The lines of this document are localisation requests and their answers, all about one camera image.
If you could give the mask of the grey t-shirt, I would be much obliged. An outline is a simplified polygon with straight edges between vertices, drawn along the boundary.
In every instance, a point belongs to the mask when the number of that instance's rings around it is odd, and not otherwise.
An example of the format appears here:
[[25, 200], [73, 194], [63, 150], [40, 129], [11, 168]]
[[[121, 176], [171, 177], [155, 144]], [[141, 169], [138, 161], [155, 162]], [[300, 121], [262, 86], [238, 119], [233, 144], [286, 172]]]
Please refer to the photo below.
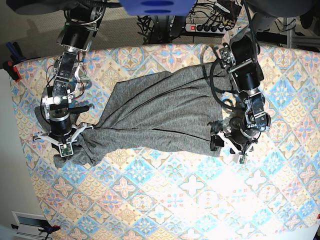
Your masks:
[[75, 165], [96, 166], [108, 153], [149, 148], [217, 157], [211, 128], [223, 118], [213, 97], [211, 65], [194, 65], [116, 83], [98, 123], [78, 136]]

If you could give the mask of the patterned tile tablecloth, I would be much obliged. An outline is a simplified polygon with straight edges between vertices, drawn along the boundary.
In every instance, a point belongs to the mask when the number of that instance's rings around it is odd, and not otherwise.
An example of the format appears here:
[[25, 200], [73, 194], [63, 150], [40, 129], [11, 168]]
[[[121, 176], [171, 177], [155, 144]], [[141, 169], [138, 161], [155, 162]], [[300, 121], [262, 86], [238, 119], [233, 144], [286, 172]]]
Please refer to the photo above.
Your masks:
[[249, 240], [318, 226], [320, 55], [262, 47], [261, 90], [271, 128], [246, 165], [227, 148], [212, 158], [118, 149], [95, 167], [54, 166], [56, 151], [33, 141], [34, 110], [54, 75], [53, 57], [18, 64], [16, 124], [42, 212], [57, 240]]

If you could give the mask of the red black clamp left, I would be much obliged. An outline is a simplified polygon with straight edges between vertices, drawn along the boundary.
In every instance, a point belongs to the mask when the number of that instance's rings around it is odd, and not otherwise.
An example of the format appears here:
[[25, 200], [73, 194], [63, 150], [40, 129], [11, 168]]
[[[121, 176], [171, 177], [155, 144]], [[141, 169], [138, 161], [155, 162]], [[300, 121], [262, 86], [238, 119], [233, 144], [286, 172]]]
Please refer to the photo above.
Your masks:
[[9, 74], [9, 76], [15, 81], [19, 82], [21, 80], [21, 75], [15, 65], [11, 61], [5, 61], [3, 64], [3, 69]]

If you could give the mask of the black clamp bottom left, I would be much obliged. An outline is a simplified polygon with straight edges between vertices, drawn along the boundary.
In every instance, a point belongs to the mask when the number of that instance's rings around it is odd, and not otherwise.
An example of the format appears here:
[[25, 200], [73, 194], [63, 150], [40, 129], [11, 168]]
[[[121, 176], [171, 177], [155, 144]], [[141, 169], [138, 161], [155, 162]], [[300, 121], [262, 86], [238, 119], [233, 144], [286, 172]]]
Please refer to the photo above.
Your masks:
[[44, 226], [32, 226], [32, 225], [14, 225], [11, 224], [11, 228], [17, 230], [17, 234], [30, 236], [30, 237], [50, 237], [52, 233], [59, 231], [60, 226], [44, 225]]

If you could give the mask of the white power strip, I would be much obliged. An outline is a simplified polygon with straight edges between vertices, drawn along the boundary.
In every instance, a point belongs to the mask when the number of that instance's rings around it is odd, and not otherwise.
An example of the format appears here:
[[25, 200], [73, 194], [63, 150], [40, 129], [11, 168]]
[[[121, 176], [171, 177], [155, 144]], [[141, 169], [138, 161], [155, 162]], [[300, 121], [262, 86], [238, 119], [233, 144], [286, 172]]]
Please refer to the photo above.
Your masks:
[[229, 25], [187, 23], [185, 31], [189, 33], [225, 34], [232, 29]]

